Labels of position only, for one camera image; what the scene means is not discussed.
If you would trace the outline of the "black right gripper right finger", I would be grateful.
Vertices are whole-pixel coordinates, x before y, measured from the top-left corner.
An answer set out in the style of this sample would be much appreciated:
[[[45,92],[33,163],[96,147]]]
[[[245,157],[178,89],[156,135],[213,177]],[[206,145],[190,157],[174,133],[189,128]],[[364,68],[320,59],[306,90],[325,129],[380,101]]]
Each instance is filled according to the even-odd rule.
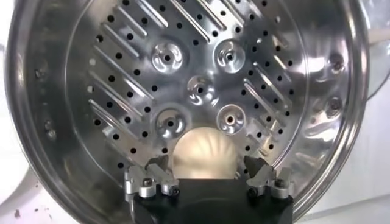
[[[277,172],[263,158],[252,156],[245,156],[243,162],[248,174],[246,186],[249,200],[257,200],[267,195],[275,200],[293,200],[290,168],[284,167]]]

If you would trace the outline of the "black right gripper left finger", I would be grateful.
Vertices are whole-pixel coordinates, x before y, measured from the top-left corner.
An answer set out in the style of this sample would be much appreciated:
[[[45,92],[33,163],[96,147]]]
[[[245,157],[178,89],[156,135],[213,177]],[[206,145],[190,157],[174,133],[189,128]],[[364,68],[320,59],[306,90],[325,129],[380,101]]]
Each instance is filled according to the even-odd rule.
[[[169,197],[180,194],[179,180],[168,171],[168,155],[150,159],[144,167],[129,166],[124,173],[125,198],[138,195],[152,198],[158,193]]]

